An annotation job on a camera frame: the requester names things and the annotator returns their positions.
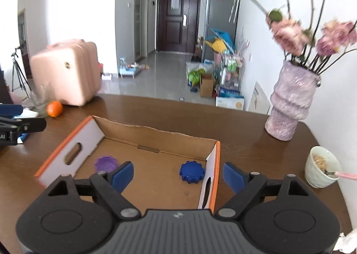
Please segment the purple plastic cap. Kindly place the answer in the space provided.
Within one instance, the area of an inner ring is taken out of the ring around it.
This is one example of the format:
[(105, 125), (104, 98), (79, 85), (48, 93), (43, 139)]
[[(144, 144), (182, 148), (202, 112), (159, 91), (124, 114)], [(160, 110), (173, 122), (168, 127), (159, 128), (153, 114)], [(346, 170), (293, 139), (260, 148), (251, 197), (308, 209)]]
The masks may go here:
[(118, 161), (112, 156), (102, 156), (94, 163), (95, 172), (98, 174), (114, 171), (118, 166)]

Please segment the orange fruit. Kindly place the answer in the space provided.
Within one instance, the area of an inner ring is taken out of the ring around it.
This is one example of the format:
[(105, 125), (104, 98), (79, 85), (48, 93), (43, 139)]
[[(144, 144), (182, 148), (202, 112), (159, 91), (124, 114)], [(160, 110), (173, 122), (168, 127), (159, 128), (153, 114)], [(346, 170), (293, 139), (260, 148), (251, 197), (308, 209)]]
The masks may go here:
[(57, 100), (51, 101), (46, 108), (47, 114), (53, 118), (59, 117), (63, 113), (63, 110), (63, 105)]

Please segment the black tripod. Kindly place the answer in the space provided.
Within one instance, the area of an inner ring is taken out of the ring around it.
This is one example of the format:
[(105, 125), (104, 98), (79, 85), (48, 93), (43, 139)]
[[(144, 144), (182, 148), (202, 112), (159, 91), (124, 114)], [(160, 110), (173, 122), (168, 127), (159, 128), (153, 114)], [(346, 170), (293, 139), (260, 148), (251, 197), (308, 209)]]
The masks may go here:
[(12, 84), (11, 84), (11, 89), (12, 92), (15, 90), (21, 90), (25, 93), (27, 99), (30, 98), (30, 92), (31, 92), (31, 87), (28, 83), (28, 80), (26, 79), (25, 74), (23, 73), (18, 59), (18, 50), (20, 50), (20, 47), (15, 48), (15, 51), (12, 53)]

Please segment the blue plastic cap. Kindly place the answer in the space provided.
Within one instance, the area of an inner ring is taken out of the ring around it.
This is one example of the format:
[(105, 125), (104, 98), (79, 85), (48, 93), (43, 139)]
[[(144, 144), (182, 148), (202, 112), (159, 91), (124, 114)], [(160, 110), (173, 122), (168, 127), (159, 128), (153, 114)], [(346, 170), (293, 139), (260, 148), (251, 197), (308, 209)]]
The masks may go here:
[(198, 183), (205, 176), (205, 169), (201, 163), (187, 161), (180, 167), (179, 175), (181, 179), (189, 184)]

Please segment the red orange cardboard box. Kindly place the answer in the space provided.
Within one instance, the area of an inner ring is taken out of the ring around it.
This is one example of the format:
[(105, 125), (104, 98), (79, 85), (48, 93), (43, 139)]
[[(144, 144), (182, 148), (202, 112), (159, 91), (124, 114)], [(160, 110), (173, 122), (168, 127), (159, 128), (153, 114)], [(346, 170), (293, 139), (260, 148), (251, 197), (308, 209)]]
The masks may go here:
[[(214, 139), (87, 117), (54, 150), (35, 176), (48, 187), (60, 175), (88, 178), (94, 163), (112, 156), (131, 162), (134, 177), (123, 196), (141, 212), (147, 209), (214, 210), (220, 171), (220, 142)], [(187, 161), (201, 163), (204, 178), (187, 183), (179, 175)]]

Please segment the pink suitcase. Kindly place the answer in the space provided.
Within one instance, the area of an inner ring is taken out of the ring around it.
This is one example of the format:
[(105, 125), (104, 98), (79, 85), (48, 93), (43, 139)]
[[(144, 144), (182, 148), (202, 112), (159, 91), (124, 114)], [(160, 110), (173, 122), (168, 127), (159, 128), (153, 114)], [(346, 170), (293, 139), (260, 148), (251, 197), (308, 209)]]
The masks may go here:
[(64, 105), (84, 106), (102, 85), (97, 46), (73, 40), (48, 45), (30, 59), (36, 89), (46, 87)]

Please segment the white ceramic cup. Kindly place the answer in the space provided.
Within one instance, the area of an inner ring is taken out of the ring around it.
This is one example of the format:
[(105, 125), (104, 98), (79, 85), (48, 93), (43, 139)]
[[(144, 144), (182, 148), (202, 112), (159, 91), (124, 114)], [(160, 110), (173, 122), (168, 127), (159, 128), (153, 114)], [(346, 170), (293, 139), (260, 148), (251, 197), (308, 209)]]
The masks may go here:
[(339, 178), (326, 172), (341, 172), (342, 167), (338, 159), (321, 146), (314, 146), (307, 157), (305, 165), (305, 179), (313, 188), (325, 188), (332, 185)]

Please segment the pink spoon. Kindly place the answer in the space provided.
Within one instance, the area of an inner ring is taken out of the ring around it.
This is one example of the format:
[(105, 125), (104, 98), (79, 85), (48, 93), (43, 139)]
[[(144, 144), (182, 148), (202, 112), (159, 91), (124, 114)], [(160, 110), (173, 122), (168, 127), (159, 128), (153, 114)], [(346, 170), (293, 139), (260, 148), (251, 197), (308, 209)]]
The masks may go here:
[(357, 175), (356, 174), (349, 174), (349, 173), (345, 173), (345, 172), (329, 172), (327, 170), (325, 170), (324, 173), (326, 175), (336, 176), (338, 178), (344, 178), (344, 179), (347, 179), (347, 180), (353, 180), (353, 181), (357, 180)]

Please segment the small cardboard box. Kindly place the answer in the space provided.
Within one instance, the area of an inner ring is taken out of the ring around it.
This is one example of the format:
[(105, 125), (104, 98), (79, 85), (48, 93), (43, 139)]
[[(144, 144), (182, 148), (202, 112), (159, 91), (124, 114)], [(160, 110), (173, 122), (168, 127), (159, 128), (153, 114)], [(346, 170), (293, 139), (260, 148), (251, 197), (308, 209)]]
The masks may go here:
[(211, 98), (214, 90), (215, 79), (211, 73), (202, 73), (200, 81), (200, 96)]

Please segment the pink textured vase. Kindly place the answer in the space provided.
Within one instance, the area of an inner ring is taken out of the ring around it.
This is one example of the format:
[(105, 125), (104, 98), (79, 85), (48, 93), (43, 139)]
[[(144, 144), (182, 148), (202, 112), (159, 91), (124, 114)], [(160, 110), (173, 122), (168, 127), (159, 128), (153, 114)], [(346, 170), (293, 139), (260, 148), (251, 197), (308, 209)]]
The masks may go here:
[(292, 139), (300, 120), (307, 118), (321, 77), (303, 67), (283, 62), (270, 96), (272, 110), (265, 123), (266, 132), (280, 141)]

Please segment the crumpled white tissue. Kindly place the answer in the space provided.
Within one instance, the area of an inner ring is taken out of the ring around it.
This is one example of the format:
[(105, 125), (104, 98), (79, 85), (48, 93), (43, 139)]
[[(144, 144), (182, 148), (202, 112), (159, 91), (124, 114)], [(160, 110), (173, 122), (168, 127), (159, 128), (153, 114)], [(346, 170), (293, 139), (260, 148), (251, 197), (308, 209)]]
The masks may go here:
[(357, 248), (357, 233), (356, 229), (345, 235), (341, 233), (333, 248), (334, 251), (341, 253), (353, 253)]

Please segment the yellow watering can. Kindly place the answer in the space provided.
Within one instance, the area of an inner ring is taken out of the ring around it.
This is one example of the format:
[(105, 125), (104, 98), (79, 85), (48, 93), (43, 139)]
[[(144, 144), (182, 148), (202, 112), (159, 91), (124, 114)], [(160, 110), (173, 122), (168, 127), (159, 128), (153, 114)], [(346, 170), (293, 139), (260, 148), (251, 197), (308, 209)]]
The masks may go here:
[(217, 37), (215, 38), (214, 42), (205, 41), (205, 44), (209, 46), (217, 54), (222, 54), (222, 52), (224, 52), (227, 49), (224, 41)]

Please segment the dried pink flowers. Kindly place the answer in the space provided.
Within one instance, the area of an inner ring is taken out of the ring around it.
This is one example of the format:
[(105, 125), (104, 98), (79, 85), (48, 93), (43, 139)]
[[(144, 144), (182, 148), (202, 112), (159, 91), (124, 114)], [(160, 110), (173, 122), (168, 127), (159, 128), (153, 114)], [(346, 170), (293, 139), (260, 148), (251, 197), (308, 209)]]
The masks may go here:
[[(286, 0), (287, 16), (280, 8), (267, 11), (258, 0), (251, 0), (266, 17), (266, 23), (272, 32), (273, 38), (284, 52), (285, 60), (293, 65), (303, 67), (317, 75), (327, 71), (333, 64), (346, 54), (356, 51), (356, 48), (347, 50), (356, 43), (356, 21), (341, 22), (331, 20), (322, 27), (322, 35), (316, 40), (316, 34), (322, 19), (326, 0), (322, 0), (320, 14), (315, 29), (313, 30), (314, 2), (310, 0), (311, 17), (308, 28), (301, 25), (301, 21), (294, 20), (291, 14), (290, 0)], [(344, 51), (330, 65), (327, 65), (334, 54)], [(316, 50), (315, 57), (309, 62), (312, 50)]]

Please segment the grey refrigerator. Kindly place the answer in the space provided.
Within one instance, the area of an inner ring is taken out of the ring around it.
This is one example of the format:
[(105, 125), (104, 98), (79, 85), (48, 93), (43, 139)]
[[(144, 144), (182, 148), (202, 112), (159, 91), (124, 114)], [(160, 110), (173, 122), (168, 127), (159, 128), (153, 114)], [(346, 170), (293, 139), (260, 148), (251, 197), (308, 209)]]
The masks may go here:
[(240, 0), (201, 0), (199, 37), (212, 42), (213, 30), (221, 30), (235, 42), (239, 5)]

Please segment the dark brown door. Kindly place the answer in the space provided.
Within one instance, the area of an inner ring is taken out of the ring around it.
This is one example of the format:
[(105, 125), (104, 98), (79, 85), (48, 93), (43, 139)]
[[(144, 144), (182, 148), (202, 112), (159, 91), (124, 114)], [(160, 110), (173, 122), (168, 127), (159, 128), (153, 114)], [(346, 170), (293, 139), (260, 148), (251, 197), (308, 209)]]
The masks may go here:
[(157, 51), (194, 54), (200, 0), (158, 0)]

